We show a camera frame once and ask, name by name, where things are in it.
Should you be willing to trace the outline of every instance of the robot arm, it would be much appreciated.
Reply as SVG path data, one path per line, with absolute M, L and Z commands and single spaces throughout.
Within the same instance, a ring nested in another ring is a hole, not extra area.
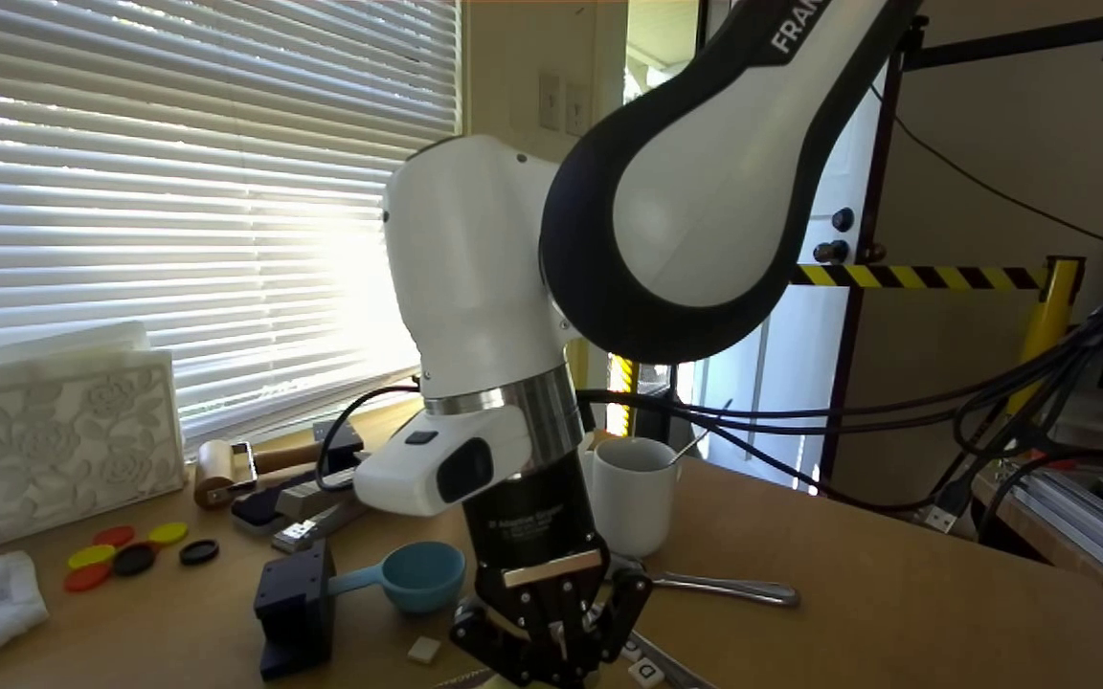
M 580 686 L 649 580 L 613 579 L 580 469 L 557 306 L 600 347 L 696 361 L 785 289 L 818 169 L 918 0 L 743 0 L 700 56 L 552 169 L 492 137 L 418 153 L 387 195 L 425 414 L 356 469 L 360 502 L 465 502 L 478 606 L 455 644 L 509 682 Z

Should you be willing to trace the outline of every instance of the window blinds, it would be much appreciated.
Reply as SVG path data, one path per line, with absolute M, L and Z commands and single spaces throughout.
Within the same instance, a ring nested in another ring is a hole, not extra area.
M 0 344 L 147 322 L 189 435 L 411 367 L 383 183 L 455 134 L 455 35 L 452 0 L 0 0 Z

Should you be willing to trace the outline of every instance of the wall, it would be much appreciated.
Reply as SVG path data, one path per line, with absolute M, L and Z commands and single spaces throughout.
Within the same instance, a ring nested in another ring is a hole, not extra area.
M 926 44 L 1103 15 L 1103 0 L 926 0 Z M 908 71 L 899 118 L 997 188 L 1103 232 L 1103 49 Z M 891 140 L 877 242 L 887 259 L 1043 265 L 1089 255 L 1076 315 L 1103 303 L 1103 245 L 1023 213 L 945 171 L 903 134 Z M 1015 363 L 1030 298 L 869 294 L 850 404 L 975 382 Z M 845 435 L 835 484 L 918 497 L 954 456 L 945 427 Z
M 623 0 L 465 0 L 465 122 L 538 155 L 621 104 Z
M 700 0 L 627 0 L 627 95 L 673 76 L 696 53 Z

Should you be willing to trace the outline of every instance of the white mug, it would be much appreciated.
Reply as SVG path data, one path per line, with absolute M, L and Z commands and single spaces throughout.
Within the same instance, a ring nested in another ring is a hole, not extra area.
M 649 435 L 604 435 L 583 449 L 583 479 L 596 536 L 621 558 L 649 558 L 668 542 L 673 511 L 673 449 Z

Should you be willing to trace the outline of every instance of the table surface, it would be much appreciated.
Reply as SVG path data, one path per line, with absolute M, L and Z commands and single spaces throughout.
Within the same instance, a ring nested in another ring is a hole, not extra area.
M 189 519 L 213 536 L 212 565 L 162 550 L 142 579 L 65 594 L 65 555 L 105 523 Z M 465 511 L 435 519 L 366 511 L 335 538 L 336 569 L 406 538 L 466 550 Z M 51 620 L 0 649 L 0 686 L 266 686 L 258 574 L 277 550 L 190 493 L 18 542 L 40 565 Z M 651 565 L 785 580 L 801 610 L 659 590 L 641 632 L 712 686 L 1103 686 L 1103 590 L 1090 579 L 984 550 L 835 502 L 686 461 L 673 529 Z M 418 636 L 443 644 L 418 666 Z M 449 612 L 400 620 L 379 590 L 336 601 L 335 662 L 277 686 L 440 686 L 478 662 L 449 644 Z M 604 666 L 595 686 L 637 686 Z

